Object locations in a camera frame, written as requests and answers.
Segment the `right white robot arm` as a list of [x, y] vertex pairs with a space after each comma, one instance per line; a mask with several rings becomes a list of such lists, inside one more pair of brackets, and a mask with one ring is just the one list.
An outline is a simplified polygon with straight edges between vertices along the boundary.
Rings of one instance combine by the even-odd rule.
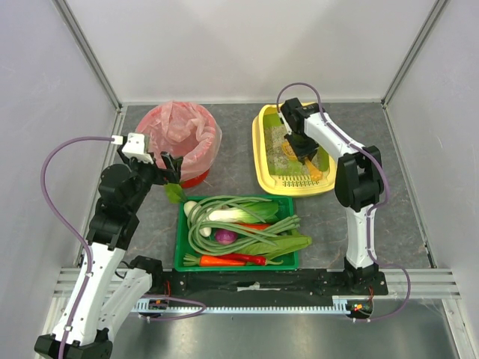
[[352, 139], [318, 102], [303, 105], [293, 98], [277, 105], [276, 111], [300, 162], [312, 159], [320, 148], [333, 158], [335, 196], [347, 214], [348, 247], [339, 284], [351, 292], [368, 290], [379, 278], [374, 248], [376, 209], [381, 193], [389, 192], [379, 149]]

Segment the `red trash bin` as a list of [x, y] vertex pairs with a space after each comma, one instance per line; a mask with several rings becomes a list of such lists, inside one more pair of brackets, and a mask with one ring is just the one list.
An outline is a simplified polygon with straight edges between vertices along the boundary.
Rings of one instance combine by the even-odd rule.
[[206, 170], [203, 172], [201, 175], [198, 175], [194, 178], [188, 179], [184, 182], [181, 182], [181, 187], [182, 188], [193, 188], [197, 185], [200, 185], [208, 176], [210, 170]]

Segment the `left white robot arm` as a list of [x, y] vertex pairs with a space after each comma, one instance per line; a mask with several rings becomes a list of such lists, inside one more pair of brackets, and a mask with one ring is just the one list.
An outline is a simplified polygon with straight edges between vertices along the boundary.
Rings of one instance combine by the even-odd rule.
[[137, 212], [153, 185], [178, 184], [182, 158], [163, 152], [165, 167], [120, 155], [101, 173], [100, 196], [89, 224], [87, 247], [70, 300], [51, 334], [37, 338], [43, 358], [110, 358], [116, 334], [137, 301], [164, 285], [159, 260], [138, 256], [112, 295], [107, 291], [129, 247]]

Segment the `orange litter scoop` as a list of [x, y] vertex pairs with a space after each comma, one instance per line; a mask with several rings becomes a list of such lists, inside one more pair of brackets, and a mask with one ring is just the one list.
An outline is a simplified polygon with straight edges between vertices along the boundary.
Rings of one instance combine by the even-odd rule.
[[313, 182], [320, 181], [323, 178], [323, 173], [311, 162], [311, 160], [308, 157], [305, 157], [303, 160], [299, 160], [296, 157], [296, 154], [294, 153], [292, 147], [287, 141], [281, 144], [281, 149], [284, 155], [288, 159], [296, 160], [297, 162], [300, 162], [306, 166], [306, 168], [308, 169], [310, 178]]

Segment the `pink plastic bin liner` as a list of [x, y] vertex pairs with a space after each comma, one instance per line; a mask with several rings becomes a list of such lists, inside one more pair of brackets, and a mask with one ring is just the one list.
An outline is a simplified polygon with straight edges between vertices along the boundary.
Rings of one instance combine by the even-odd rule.
[[135, 131], [149, 137], [149, 151], [157, 166], [165, 167], [160, 153], [182, 157], [181, 180], [199, 177], [212, 167], [222, 131], [209, 111], [193, 102], [170, 101], [150, 110]]

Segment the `yellow litter box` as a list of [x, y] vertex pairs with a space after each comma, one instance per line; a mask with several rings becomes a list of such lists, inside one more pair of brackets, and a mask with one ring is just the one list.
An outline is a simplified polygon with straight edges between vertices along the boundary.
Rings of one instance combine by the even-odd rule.
[[333, 190], [335, 187], [336, 164], [334, 159], [330, 156], [327, 157], [322, 149], [319, 149], [316, 156], [311, 160], [323, 173], [323, 178], [320, 181], [313, 182], [310, 175], [276, 176], [269, 173], [264, 129], [274, 126], [283, 127], [286, 131], [276, 112], [276, 107], [265, 105], [253, 120], [251, 128], [254, 166], [260, 187], [270, 194], [290, 197], [310, 197]]

